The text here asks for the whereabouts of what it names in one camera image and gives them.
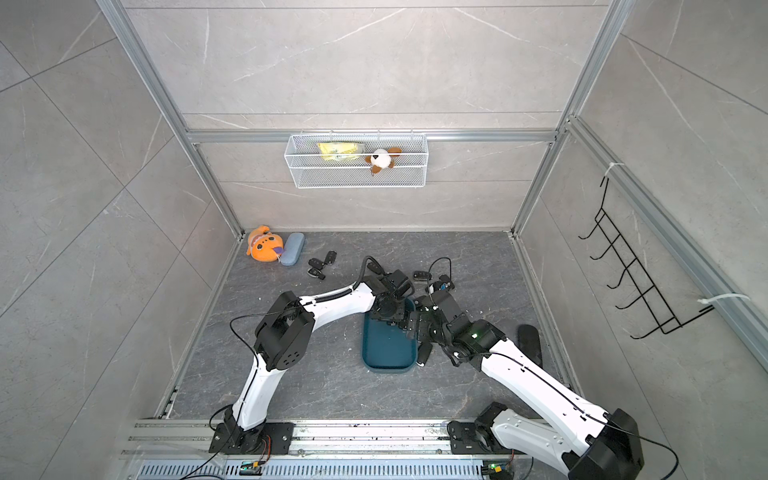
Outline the teal storage tray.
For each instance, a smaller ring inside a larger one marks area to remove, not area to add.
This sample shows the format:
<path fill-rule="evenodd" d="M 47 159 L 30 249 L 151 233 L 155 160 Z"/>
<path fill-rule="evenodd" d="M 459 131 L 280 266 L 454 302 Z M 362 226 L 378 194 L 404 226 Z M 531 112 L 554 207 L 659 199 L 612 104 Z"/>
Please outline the teal storage tray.
<path fill-rule="evenodd" d="M 416 365 L 418 341 L 397 325 L 366 314 L 361 357 L 364 365 L 374 373 L 406 373 Z"/>

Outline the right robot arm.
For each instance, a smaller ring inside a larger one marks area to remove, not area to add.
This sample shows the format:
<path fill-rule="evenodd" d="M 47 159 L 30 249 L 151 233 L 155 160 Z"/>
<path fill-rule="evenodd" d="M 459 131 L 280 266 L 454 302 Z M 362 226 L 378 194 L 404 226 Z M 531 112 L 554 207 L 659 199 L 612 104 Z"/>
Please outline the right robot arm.
<path fill-rule="evenodd" d="M 397 309 L 393 322 L 441 347 L 456 366 L 469 364 L 524 401 L 538 419 L 495 406 L 481 426 L 490 444 L 522 451 L 570 479 L 635 479 L 645 461 L 636 421 L 580 397 L 529 359 L 499 328 L 471 320 L 452 295 L 438 291 Z"/>

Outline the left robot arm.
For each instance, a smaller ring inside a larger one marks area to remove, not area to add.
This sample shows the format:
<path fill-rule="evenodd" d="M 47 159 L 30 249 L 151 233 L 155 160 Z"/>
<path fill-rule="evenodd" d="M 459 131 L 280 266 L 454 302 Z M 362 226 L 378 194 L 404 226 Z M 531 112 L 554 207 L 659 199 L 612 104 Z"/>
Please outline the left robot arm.
<path fill-rule="evenodd" d="M 327 293 L 282 293 L 262 314 L 250 345 L 253 363 L 243 389 L 225 410 L 217 435 L 226 453 L 245 453 L 267 445 L 264 428 L 273 395 L 285 373 L 304 358 L 314 331 L 357 314 L 399 323 L 406 319 L 406 298 L 414 287 L 400 270 L 387 272 L 371 256 L 363 259 L 355 281 Z"/>

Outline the black oval object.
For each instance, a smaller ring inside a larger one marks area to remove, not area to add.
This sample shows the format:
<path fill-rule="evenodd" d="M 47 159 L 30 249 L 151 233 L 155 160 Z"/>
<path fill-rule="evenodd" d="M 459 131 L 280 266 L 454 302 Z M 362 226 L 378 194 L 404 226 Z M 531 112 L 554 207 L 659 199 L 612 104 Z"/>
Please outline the black oval object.
<path fill-rule="evenodd" d="M 538 329 L 522 324 L 517 329 L 517 346 L 520 351 L 539 368 L 543 367 L 543 354 Z"/>

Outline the blue glasses case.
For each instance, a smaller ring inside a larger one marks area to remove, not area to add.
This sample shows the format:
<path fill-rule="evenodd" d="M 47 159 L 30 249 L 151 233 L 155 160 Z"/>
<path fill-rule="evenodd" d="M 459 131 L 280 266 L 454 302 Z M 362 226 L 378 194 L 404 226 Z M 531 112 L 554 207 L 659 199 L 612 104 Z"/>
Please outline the blue glasses case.
<path fill-rule="evenodd" d="M 286 267 L 295 265 L 301 256 L 305 241 L 306 237 L 303 233 L 291 233 L 284 242 L 280 263 Z"/>

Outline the orange plush toy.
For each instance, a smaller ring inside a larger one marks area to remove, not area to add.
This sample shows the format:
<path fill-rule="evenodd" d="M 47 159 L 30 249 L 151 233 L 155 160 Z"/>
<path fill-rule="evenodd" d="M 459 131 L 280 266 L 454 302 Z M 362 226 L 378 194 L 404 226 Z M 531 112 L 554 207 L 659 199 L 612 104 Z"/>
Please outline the orange plush toy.
<path fill-rule="evenodd" d="M 266 225 L 251 231 L 247 238 L 246 254 L 258 262 L 276 262 L 284 253 L 284 240 Z"/>

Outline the brown white plush dog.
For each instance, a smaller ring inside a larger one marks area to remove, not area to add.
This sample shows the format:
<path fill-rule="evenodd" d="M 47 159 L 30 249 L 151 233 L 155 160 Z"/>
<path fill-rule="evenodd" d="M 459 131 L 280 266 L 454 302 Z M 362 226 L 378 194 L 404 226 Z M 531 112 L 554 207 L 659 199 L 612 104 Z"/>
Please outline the brown white plush dog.
<path fill-rule="evenodd" d="M 371 155 L 365 157 L 365 162 L 370 167 L 372 175 L 377 175 L 383 170 L 392 169 L 395 160 L 401 155 L 402 150 L 397 147 L 389 149 L 377 149 Z"/>

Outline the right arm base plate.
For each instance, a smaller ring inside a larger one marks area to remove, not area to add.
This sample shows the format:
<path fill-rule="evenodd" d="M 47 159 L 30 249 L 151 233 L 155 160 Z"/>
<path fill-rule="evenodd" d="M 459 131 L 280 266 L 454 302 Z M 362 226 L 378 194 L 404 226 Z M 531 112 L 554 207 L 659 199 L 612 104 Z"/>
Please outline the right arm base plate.
<path fill-rule="evenodd" d="M 451 453 L 454 455 L 512 455 L 516 450 L 504 447 L 490 429 L 474 422 L 450 421 L 447 425 Z"/>

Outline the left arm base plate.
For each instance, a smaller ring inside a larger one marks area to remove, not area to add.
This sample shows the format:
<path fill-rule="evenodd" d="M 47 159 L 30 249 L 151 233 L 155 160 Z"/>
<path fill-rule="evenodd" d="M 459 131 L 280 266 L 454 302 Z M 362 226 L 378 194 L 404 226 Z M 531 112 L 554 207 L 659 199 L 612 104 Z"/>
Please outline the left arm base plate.
<path fill-rule="evenodd" d="M 296 424 L 266 422 L 249 431 L 219 423 L 208 452 L 225 455 L 287 455 Z"/>

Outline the black wall hook rack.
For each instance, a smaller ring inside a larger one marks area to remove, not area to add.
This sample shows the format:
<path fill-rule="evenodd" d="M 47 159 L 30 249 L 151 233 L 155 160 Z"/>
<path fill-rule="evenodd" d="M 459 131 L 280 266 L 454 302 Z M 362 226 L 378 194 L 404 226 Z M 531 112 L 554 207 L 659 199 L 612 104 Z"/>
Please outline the black wall hook rack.
<path fill-rule="evenodd" d="M 659 289 L 657 282 L 651 276 L 645 263 L 637 255 L 617 223 L 606 210 L 609 184 L 610 180 L 607 177 L 601 179 L 599 184 L 601 189 L 600 204 L 593 217 L 592 228 L 588 233 L 578 235 L 577 238 L 581 241 L 589 241 L 594 237 L 602 240 L 604 244 L 603 250 L 598 254 L 589 255 L 592 261 L 601 261 L 605 257 L 611 256 L 619 262 L 621 270 L 617 279 L 608 283 L 606 287 L 614 291 L 627 284 L 632 287 L 633 296 L 626 302 L 615 305 L 614 308 L 617 311 L 626 312 L 636 304 L 640 304 L 650 315 L 652 326 L 643 333 L 631 334 L 630 338 L 633 340 L 643 340 L 656 333 L 668 335 L 714 312 L 714 306 L 705 305 L 689 319 L 681 319 L 675 313 L 675 310 Z"/>

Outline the aluminium mounting rail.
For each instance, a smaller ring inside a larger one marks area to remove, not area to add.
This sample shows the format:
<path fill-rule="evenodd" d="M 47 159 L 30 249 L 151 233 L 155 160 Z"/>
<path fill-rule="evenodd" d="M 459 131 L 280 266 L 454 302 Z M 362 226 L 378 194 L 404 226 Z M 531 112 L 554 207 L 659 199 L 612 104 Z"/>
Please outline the aluminium mounting rail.
<path fill-rule="evenodd" d="M 287 455 L 278 457 L 344 458 L 452 454 L 446 425 L 449 420 L 284 420 L 295 423 Z M 505 410 L 492 420 L 474 422 L 490 429 L 504 446 L 535 456 L 542 462 L 560 460 L 564 454 L 583 455 L 597 439 L 589 433 L 583 441 L 557 432 L 542 420 L 526 419 Z M 207 455 L 214 432 L 196 420 L 141 420 L 118 444 L 127 455 Z"/>

